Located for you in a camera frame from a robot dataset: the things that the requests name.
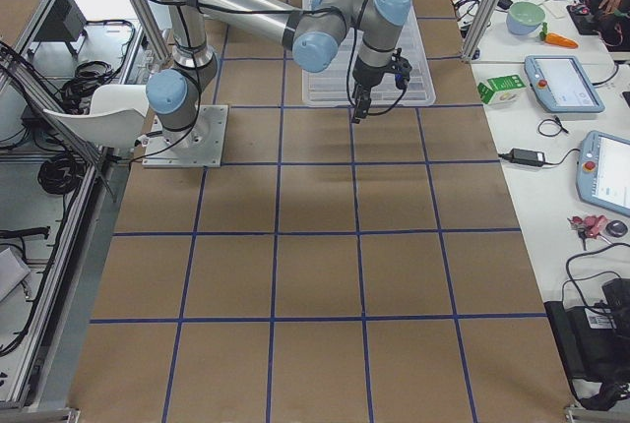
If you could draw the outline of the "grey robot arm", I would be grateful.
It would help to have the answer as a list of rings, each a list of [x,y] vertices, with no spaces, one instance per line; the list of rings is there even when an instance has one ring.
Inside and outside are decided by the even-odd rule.
[[[312,0],[309,9],[279,0],[152,0],[179,18],[176,47],[197,59],[207,49],[204,16],[266,37],[291,52],[304,71],[321,73],[339,47],[354,34],[346,69],[346,98],[352,122],[371,116],[371,91],[392,75],[401,92],[408,90],[410,62],[398,47],[411,0]]]

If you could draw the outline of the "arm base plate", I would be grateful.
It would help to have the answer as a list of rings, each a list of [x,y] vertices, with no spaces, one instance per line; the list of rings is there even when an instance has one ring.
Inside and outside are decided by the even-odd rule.
[[[202,105],[197,124],[187,137],[174,144],[182,135],[166,131],[146,142],[147,168],[220,167],[228,116],[228,105]]]

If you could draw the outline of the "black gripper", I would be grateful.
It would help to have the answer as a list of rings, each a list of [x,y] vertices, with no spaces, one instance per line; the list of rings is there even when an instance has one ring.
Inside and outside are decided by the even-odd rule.
[[[384,75],[391,67],[392,55],[392,52],[381,53],[381,61],[377,62],[370,62],[362,54],[356,57],[352,70],[354,88],[350,97],[352,123],[359,123],[368,116],[371,106],[370,91],[382,83]]]

